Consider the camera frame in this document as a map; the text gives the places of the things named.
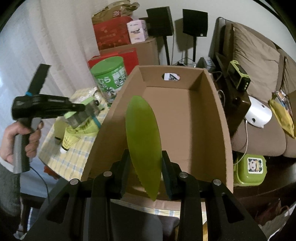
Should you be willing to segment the person's left hand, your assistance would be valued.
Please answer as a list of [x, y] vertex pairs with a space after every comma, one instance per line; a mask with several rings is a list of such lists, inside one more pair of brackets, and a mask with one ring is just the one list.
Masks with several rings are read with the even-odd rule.
[[14, 164], [17, 144], [20, 146], [21, 154], [26, 154], [28, 158], [34, 158], [37, 155], [43, 126], [42, 120], [34, 132], [19, 121], [7, 126], [1, 142], [1, 158], [7, 163]]

